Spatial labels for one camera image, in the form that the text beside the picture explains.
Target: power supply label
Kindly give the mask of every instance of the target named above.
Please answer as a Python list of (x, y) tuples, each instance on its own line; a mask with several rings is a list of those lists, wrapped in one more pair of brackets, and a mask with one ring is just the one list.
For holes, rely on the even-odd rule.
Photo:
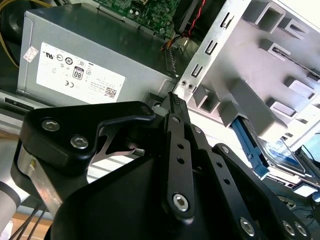
[(39, 53), (37, 84), (89, 104), (117, 101), (124, 76), (44, 42)]

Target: screw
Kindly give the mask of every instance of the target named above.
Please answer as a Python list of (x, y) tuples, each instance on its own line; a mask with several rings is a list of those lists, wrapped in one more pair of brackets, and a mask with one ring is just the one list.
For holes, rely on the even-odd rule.
[(182, 212), (185, 212), (188, 210), (189, 203), (187, 199), (179, 193), (173, 196), (173, 203)]
[(246, 234), (248, 234), (251, 237), (253, 237), (255, 235), (254, 227), (244, 217), (240, 217), (240, 225), (241, 225), (241, 228), (246, 232)]
[(175, 120), (177, 123), (180, 123), (180, 119), (179, 118), (173, 116), (172, 119)]
[(60, 129), (59, 123), (57, 123), (55, 120), (47, 119), (42, 122), (43, 129), (49, 131), (49, 132), (55, 132)]
[(228, 153), (229, 153), (229, 149), (228, 149), (227, 147), (222, 146), (221, 148), (222, 148), (222, 150), (223, 150), (226, 154), (228, 154)]
[(303, 236), (307, 236), (306, 230), (299, 223), (295, 222), (295, 226)]
[(89, 145), (88, 140), (84, 136), (73, 136), (70, 140), (71, 145), (76, 149), (86, 149)]
[(194, 130), (195, 130), (198, 134), (200, 134), (200, 133), (201, 133), (201, 129), (200, 129), (200, 128), (198, 128), (197, 126), (195, 126), (195, 127), (194, 127)]
[(282, 224), (284, 226), (284, 229), (292, 236), (295, 235), (295, 231), (294, 229), (292, 228), (292, 226), (290, 226), (289, 223), (287, 223), (286, 221), (282, 221)]
[(166, 30), (165, 30), (164, 28), (160, 28), (159, 33), (160, 33), (160, 34), (165, 34), (165, 33), (166, 33)]

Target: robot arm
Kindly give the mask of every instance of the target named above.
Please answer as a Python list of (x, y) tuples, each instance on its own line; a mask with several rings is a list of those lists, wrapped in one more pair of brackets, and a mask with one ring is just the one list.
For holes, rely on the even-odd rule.
[[(208, 144), (185, 101), (170, 93), (157, 112), (120, 102), (27, 114), (11, 175), (54, 216), (49, 239), (312, 239), (228, 146)], [(144, 156), (88, 184), (92, 161), (134, 149)]]

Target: red wire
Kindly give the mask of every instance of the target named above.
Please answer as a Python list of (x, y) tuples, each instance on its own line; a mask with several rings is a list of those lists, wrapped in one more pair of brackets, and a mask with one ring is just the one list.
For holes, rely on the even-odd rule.
[(205, 3), (206, 3), (206, 0), (202, 0), (202, 4), (201, 4), (201, 6), (199, 7), (198, 14), (196, 15), (196, 17), (194, 18), (194, 20), (193, 20), (193, 22), (192, 22), (192, 24), (191, 24), (191, 27), (190, 27), (189, 32), (188, 32), (190, 37), (191, 37), (191, 31), (192, 31), (193, 28), (195, 27), (196, 22), (197, 22), (198, 18), (199, 18), (200, 15), (201, 15), (201, 12), (202, 12), (202, 9), (203, 9)]

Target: hard drive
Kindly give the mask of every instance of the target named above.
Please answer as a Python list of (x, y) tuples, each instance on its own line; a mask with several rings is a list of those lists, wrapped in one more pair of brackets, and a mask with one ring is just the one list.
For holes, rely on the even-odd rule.
[(242, 122), (248, 130), (253, 144), (261, 151), (262, 156), (260, 158), (262, 158), (263, 164), (270, 171), (269, 178), (293, 189), (298, 187), (301, 182), (316, 188), (320, 186), (319, 174), (310, 168), (311, 162), (298, 158), (282, 139), (274, 143), (260, 139), (254, 133), (253, 127), (248, 120), (243, 119)]

